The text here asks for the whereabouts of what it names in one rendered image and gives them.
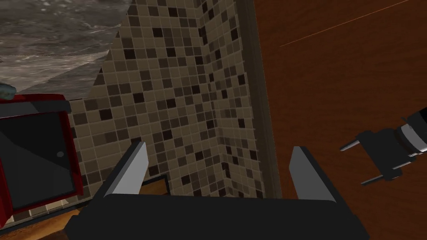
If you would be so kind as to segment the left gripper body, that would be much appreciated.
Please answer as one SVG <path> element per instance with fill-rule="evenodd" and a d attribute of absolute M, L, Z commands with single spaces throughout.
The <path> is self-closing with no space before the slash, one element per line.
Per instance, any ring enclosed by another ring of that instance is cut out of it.
<path fill-rule="evenodd" d="M 385 128 L 378 132 L 364 131 L 356 136 L 368 154 L 381 178 L 391 181 L 403 174 L 401 168 L 416 160 L 415 151 L 403 140 L 396 129 Z"/>

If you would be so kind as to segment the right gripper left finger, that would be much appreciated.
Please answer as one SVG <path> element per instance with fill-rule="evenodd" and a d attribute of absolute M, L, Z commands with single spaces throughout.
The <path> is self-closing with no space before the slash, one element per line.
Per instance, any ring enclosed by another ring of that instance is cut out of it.
<path fill-rule="evenodd" d="M 110 194 L 138 194 L 148 168 L 146 144 L 133 142 L 100 186 L 92 200 Z"/>

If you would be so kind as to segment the red microwave oven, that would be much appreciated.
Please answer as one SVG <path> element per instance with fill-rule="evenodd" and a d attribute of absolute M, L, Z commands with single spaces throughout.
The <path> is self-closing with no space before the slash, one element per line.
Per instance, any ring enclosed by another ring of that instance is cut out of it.
<path fill-rule="evenodd" d="M 0 83 L 0 228 L 14 215 L 83 194 L 63 95 Z"/>

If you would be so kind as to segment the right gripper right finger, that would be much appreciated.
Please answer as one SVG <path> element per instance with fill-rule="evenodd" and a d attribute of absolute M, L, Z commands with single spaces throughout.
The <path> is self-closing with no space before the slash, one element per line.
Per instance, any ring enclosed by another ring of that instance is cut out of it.
<path fill-rule="evenodd" d="M 289 172 L 299 199 L 344 202 L 306 147 L 293 148 Z"/>

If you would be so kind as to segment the brown wooden door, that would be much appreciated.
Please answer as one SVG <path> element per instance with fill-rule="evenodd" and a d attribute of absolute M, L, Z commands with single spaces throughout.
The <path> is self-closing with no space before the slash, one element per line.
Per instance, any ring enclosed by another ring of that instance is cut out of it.
<path fill-rule="evenodd" d="M 319 162 L 371 240 L 427 240 L 427 154 L 394 181 L 358 133 L 427 106 L 427 0 L 254 0 L 281 190 L 294 146 Z"/>

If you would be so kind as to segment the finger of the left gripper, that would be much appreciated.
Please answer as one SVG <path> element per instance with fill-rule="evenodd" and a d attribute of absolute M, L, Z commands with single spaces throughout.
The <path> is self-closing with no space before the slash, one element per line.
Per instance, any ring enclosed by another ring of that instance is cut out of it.
<path fill-rule="evenodd" d="M 371 183 L 374 183 L 374 182 L 377 182 L 377 181 L 379 181 L 379 180 L 381 180 L 381 179 L 383 179 L 384 178 L 384 176 L 383 175 L 379 175 L 379 176 L 376 176 L 376 177 L 374 177 L 374 178 L 371 178 L 371 179 L 369 179 L 369 180 L 366 180 L 366 181 L 364 181 L 364 182 L 362 182 L 362 183 L 360 183 L 362 186 L 366 186 L 366 185 L 369 185 L 369 184 L 371 184 Z"/>
<path fill-rule="evenodd" d="M 352 147 L 356 146 L 357 144 L 359 144 L 359 140 L 354 139 L 354 140 L 352 140 L 352 141 L 350 141 L 350 142 L 348 142 L 348 143 L 346 143 L 346 144 L 342 145 L 342 146 L 340 147 L 340 151 L 348 150 L 348 149 L 350 149 L 350 148 L 352 148 Z"/>

